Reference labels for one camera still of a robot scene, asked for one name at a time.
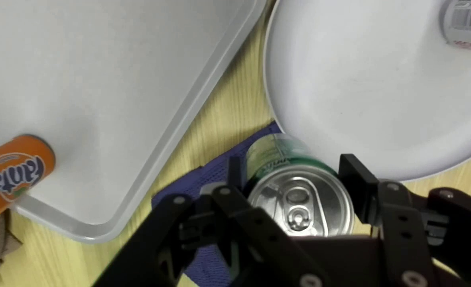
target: fanta can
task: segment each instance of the fanta can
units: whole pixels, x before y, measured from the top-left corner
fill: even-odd
[[[55,168],[51,147],[36,136],[13,138],[0,147],[0,214]]]

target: blue mesh fabric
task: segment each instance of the blue mesh fabric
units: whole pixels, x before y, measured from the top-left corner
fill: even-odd
[[[217,181],[226,181],[226,165],[230,156],[239,156],[243,159],[253,142],[267,134],[279,132],[281,131],[278,125],[275,122],[271,123],[205,166],[189,172],[165,187],[162,191],[159,191],[152,198],[152,207],[170,194],[188,194],[192,198],[197,199],[200,188],[203,185]],[[185,273],[199,287],[222,287],[228,286],[230,283],[228,267],[225,266],[214,246],[199,249],[195,260],[189,265]]]

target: soda can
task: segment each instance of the soda can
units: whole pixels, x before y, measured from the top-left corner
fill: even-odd
[[[306,145],[286,134],[270,134],[246,153],[244,192],[289,236],[350,234],[354,208],[336,173]]]
[[[54,168],[53,150],[36,136],[17,136],[0,146],[0,214]]]
[[[441,8],[441,27],[450,45],[471,49],[471,0],[449,0]]]

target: white tray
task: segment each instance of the white tray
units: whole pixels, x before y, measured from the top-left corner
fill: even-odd
[[[0,145],[49,142],[53,174],[15,210],[65,236],[117,236],[265,0],[0,1]]]
[[[279,0],[264,84],[280,128],[333,168],[354,153],[412,180],[471,158],[471,51],[446,43],[444,0]]]

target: wooden table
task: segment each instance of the wooden table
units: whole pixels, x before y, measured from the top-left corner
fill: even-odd
[[[0,268],[0,287],[90,286],[151,211],[151,198],[157,191],[271,122],[261,69],[269,14],[270,4],[122,234],[108,243],[82,244],[13,214],[11,230],[24,245],[5,258]],[[423,196],[441,186],[471,195],[471,161],[406,185]],[[369,230],[357,222],[355,233]],[[195,286],[186,276],[179,285]]]

